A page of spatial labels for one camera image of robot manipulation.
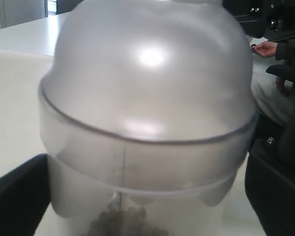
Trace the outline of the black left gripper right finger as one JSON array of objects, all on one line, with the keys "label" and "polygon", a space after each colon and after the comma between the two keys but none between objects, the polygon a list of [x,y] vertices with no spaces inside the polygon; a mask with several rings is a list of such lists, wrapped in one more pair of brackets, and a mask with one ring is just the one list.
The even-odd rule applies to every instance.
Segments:
[{"label": "black left gripper right finger", "polygon": [[265,140],[250,150],[245,193],[267,236],[295,236],[295,170]]}]

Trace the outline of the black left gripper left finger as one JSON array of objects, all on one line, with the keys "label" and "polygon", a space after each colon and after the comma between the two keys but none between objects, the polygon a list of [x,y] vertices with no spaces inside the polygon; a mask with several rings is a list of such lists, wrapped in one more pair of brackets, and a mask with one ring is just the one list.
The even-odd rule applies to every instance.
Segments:
[{"label": "black left gripper left finger", "polygon": [[47,155],[40,154],[0,178],[0,236],[34,235],[50,202]]}]

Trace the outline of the person's dark sleeved forearm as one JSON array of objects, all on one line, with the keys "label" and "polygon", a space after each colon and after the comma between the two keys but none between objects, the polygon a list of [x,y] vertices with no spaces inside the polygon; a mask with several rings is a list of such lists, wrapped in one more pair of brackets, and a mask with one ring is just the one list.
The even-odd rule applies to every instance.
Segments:
[{"label": "person's dark sleeved forearm", "polygon": [[290,39],[284,43],[277,43],[275,59],[285,60],[290,65],[295,66],[295,39]]}]

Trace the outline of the person's bare hand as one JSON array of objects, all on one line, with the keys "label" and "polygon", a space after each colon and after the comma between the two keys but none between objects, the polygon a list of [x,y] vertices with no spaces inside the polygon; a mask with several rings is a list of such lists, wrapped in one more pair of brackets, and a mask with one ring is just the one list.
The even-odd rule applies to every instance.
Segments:
[{"label": "person's bare hand", "polygon": [[278,43],[265,41],[258,45],[252,44],[251,50],[253,53],[261,56],[262,58],[273,57],[276,54]]}]

